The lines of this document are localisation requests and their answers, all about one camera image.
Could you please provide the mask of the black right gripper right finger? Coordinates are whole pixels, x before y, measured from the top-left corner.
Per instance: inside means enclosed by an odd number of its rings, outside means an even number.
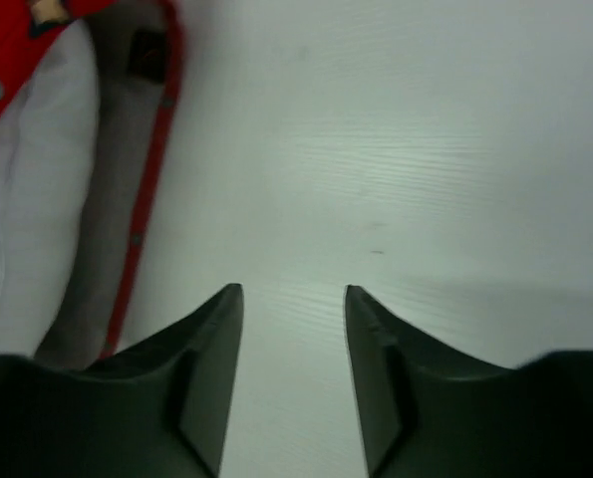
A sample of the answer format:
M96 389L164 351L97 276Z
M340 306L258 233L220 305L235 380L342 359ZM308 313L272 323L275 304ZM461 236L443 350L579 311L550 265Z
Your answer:
M372 477L593 477L593 351L504 368L345 293L345 329Z

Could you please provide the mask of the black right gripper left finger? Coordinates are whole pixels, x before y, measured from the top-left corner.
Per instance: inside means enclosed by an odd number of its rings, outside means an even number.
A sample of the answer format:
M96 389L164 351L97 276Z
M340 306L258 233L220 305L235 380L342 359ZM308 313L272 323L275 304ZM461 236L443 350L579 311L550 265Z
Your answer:
M243 322L230 284L83 370L0 355L0 477L215 477Z

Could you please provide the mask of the red printed pillowcase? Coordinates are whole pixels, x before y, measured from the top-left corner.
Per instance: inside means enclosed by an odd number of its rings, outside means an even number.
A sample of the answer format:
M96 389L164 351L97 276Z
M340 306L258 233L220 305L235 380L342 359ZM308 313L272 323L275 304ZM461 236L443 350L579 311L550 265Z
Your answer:
M183 60L173 1L0 1L0 354L120 347Z

